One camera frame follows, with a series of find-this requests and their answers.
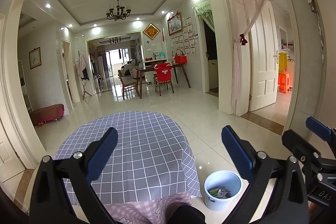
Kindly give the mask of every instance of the dining table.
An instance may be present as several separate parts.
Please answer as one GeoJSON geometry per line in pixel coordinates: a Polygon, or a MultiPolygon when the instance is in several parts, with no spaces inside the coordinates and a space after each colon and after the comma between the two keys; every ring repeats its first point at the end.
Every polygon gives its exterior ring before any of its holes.
{"type": "MultiPolygon", "coordinates": [[[[175,79],[176,79],[176,83],[179,83],[179,81],[177,80],[177,73],[176,73],[176,68],[181,67],[184,77],[188,83],[189,88],[191,88],[190,83],[189,83],[189,79],[188,79],[188,75],[187,72],[185,71],[184,65],[183,64],[172,64],[172,68],[174,69],[174,74],[175,74],[175,79]]],[[[142,76],[144,75],[145,72],[150,72],[150,71],[154,71],[154,66],[150,66],[150,67],[144,67],[144,68],[135,68],[135,70],[137,70],[136,73],[136,79],[140,85],[140,89],[139,89],[139,93],[140,93],[140,99],[142,99],[142,76]]]]}
{"type": "MultiPolygon", "coordinates": [[[[62,143],[55,160],[83,152],[113,127],[118,144],[91,187],[114,220],[166,224],[181,205],[201,197],[193,152],[182,128],[155,112],[124,111],[88,122],[62,143]]],[[[69,201],[80,205],[69,179],[69,201]]]]}

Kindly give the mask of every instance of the dark red bow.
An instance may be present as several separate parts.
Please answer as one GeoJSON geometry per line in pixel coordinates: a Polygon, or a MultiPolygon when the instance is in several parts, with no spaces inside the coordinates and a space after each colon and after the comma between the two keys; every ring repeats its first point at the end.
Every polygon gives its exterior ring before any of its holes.
{"type": "Polygon", "coordinates": [[[247,42],[247,40],[245,39],[245,37],[244,37],[244,34],[242,33],[241,35],[239,35],[241,38],[240,38],[240,44],[242,45],[242,46],[245,46],[248,42],[247,42]]]}

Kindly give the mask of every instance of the stool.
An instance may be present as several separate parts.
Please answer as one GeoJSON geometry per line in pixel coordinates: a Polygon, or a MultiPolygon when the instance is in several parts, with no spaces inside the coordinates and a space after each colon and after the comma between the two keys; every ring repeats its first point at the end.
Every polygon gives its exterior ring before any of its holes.
{"type": "Polygon", "coordinates": [[[280,88],[280,92],[288,93],[289,92],[289,73],[279,73],[278,77],[278,85],[280,88]]]}

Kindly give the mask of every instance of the silver bolt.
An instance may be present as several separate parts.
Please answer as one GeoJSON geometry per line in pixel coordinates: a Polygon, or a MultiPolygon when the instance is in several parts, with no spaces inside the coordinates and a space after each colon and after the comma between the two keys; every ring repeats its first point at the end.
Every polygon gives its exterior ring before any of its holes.
{"type": "Polygon", "coordinates": [[[317,179],[318,179],[319,181],[322,181],[322,180],[323,180],[323,175],[322,175],[321,173],[318,173],[318,174],[317,174],[317,179]]]}
{"type": "Polygon", "coordinates": [[[297,161],[297,159],[296,159],[296,157],[294,157],[294,156],[290,156],[289,157],[289,160],[292,162],[292,163],[296,163],[296,161],[297,161]]]}
{"type": "Polygon", "coordinates": [[[259,151],[257,153],[258,157],[261,158],[261,159],[264,159],[267,157],[266,153],[264,151],[259,151]]]}
{"type": "Polygon", "coordinates": [[[50,161],[50,156],[44,156],[44,157],[42,158],[42,161],[43,161],[43,162],[48,162],[48,161],[50,161]]]}
{"type": "Polygon", "coordinates": [[[83,153],[80,152],[80,151],[75,152],[75,153],[73,154],[73,157],[74,157],[76,160],[80,159],[82,156],[83,156],[83,153]]]}

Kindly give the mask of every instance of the plastic bucket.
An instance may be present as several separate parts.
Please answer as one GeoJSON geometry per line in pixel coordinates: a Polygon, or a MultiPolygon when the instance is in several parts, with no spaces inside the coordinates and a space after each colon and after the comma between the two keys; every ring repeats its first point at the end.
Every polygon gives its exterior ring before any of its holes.
{"type": "Polygon", "coordinates": [[[204,182],[205,189],[205,205],[210,210],[224,210],[231,201],[236,198],[243,188],[243,181],[236,173],[229,170],[220,170],[210,174],[204,182]],[[231,197],[226,199],[215,198],[209,191],[218,187],[225,187],[231,191],[231,197]]]}

